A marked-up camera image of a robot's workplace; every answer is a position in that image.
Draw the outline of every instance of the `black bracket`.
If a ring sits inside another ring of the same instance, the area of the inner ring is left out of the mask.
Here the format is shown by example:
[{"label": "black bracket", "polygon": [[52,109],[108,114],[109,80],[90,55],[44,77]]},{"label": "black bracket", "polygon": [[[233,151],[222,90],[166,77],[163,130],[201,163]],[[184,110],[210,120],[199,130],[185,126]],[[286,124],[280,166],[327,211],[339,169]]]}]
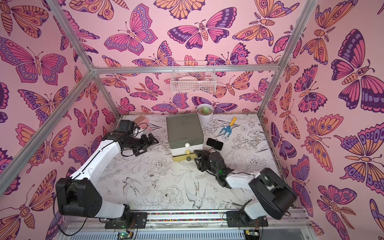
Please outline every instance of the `black bracket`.
[{"label": "black bracket", "polygon": [[268,221],[265,216],[245,222],[245,218],[240,211],[227,211],[226,214],[228,227],[268,227]]},{"label": "black bracket", "polygon": [[[136,228],[145,228],[147,223],[147,212],[131,212],[132,221],[135,220],[135,224],[131,227],[131,229]],[[126,221],[122,221],[121,219],[110,219],[105,223],[105,229],[123,229],[129,228],[132,225],[132,222],[127,223]]]}]

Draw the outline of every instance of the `wire basket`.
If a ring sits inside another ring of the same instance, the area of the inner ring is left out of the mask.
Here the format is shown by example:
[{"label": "wire basket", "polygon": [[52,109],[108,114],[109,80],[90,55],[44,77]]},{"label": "wire basket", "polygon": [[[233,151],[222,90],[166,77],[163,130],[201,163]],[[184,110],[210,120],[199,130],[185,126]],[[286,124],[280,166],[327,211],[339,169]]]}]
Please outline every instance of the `wire basket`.
[{"label": "wire basket", "polygon": [[[170,87],[172,93],[215,93],[216,71],[214,61],[203,62],[200,66],[185,66],[188,61],[174,61],[172,63],[172,77]],[[195,77],[197,80],[181,79],[182,77]]]}]

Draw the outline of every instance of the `floral tablecloth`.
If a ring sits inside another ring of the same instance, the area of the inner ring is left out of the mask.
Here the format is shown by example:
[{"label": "floral tablecloth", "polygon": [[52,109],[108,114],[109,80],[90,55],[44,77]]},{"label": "floral tablecloth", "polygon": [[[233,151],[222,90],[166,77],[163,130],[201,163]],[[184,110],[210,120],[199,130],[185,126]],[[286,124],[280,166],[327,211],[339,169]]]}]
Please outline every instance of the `floral tablecloth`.
[{"label": "floral tablecloth", "polygon": [[[133,210],[190,210],[238,209],[255,198],[248,190],[221,187],[213,176],[197,170],[194,161],[174,162],[167,140],[167,116],[145,116],[160,143],[138,157],[115,156],[96,186],[103,199],[129,204]],[[233,117],[237,120],[230,137],[220,136]],[[215,114],[202,128],[204,142],[210,137],[224,143],[220,154],[228,167],[239,172],[269,167],[278,172],[257,115]],[[204,143],[204,149],[210,147]]]}]

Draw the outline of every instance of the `mounting plate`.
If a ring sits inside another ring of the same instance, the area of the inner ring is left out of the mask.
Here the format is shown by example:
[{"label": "mounting plate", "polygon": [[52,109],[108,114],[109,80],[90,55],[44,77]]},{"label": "mounting plate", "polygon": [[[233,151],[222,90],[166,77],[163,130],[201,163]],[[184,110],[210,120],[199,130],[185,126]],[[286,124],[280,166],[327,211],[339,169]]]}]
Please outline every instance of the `mounting plate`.
[{"label": "mounting plate", "polygon": [[[147,216],[147,212],[132,212],[132,217],[135,219],[135,224],[132,226],[132,229],[145,228]],[[111,219],[110,222],[105,223],[105,229],[123,229],[129,228],[130,225],[131,223],[127,223],[119,219]]]},{"label": "mounting plate", "polygon": [[254,223],[244,225],[240,218],[240,211],[227,211],[227,224],[228,227],[268,227],[268,221],[264,217],[259,217]]}]

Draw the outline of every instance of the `gray box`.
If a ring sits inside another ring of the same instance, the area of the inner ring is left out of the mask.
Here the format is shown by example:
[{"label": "gray box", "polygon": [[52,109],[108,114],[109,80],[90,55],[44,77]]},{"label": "gray box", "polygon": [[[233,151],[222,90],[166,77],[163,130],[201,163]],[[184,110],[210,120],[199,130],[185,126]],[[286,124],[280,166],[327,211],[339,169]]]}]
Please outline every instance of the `gray box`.
[{"label": "gray box", "polygon": [[204,143],[197,113],[179,114],[167,117],[168,142],[171,149]]}]

